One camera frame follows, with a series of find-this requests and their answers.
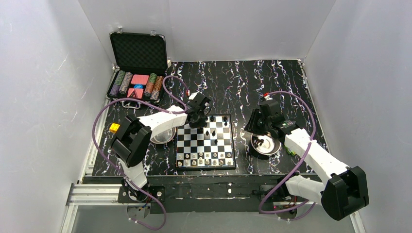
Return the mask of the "black and white chessboard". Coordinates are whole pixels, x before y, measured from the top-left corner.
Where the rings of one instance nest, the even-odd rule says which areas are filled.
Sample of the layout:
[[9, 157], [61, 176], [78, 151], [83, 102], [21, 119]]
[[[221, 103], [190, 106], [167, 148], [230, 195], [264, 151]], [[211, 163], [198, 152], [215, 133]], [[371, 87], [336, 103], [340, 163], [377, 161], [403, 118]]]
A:
[[206, 126], [189, 124], [176, 131], [175, 166], [182, 171], [236, 168], [233, 130], [229, 114], [206, 117]]

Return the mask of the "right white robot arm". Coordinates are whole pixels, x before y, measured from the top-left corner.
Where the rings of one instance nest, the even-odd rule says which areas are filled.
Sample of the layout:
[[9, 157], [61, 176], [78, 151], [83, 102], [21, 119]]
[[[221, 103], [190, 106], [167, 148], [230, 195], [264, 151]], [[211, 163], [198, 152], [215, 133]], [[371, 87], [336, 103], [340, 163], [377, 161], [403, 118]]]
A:
[[247, 132], [268, 136], [279, 140], [300, 157], [300, 162], [309, 165], [319, 182], [305, 178], [293, 169], [277, 185], [261, 198], [259, 212], [277, 214], [279, 211], [266, 211], [262, 207], [274, 193], [282, 196], [298, 196], [306, 201], [320, 204], [334, 220], [346, 216], [369, 205], [366, 173], [359, 166], [349, 167], [321, 147], [307, 131], [295, 121], [286, 119], [276, 100], [265, 100], [252, 111], [244, 128]]

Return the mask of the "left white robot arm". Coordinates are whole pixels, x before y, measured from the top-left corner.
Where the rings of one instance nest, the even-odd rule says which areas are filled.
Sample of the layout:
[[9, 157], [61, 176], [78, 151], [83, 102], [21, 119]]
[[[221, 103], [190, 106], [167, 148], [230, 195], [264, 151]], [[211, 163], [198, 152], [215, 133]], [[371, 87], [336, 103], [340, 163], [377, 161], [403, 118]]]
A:
[[175, 104], [165, 111], [140, 117], [126, 116], [117, 129], [110, 148], [120, 162], [125, 175], [122, 186], [138, 202], [147, 199], [140, 192], [147, 190], [147, 178], [143, 169], [150, 141], [170, 129], [188, 124], [192, 128], [206, 126], [206, 109], [211, 100], [200, 92], [192, 93], [187, 103]]

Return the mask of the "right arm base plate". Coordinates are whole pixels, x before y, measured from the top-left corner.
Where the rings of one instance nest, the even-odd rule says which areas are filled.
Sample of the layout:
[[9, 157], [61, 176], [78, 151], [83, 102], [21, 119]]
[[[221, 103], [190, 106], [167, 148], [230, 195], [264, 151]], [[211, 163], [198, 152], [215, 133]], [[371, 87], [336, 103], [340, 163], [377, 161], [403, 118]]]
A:
[[[263, 198], [269, 194], [269, 192], [275, 187], [275, 184], [264, 184], [260, 185], [257, 190], [252, 191], [252, 195], [257, 196], [259, 200], [263, 200]], [[287, 189], [286, 185], [283, 184], [280, 188], [278, 188], [273, 194], [271, 194], [265, 202], [281, 202], [285, 201], [289, 202], [300, 202], [306, 200], [305, 198], [294, 196], [290, 194]]]

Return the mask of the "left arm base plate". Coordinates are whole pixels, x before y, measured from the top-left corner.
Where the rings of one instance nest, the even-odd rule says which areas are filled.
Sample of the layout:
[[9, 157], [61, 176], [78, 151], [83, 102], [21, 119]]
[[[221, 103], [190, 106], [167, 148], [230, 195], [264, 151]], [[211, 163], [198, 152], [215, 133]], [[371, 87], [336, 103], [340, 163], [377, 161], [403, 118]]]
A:
[[[150, 186], [147, 184], [143, 187], [143, 190], [157, 198], [160, 202], [164, 202], [166, 193], [164, 186]], [[119, 189], [118, 203], [155, 203], [155, 200], [123, 184]]]

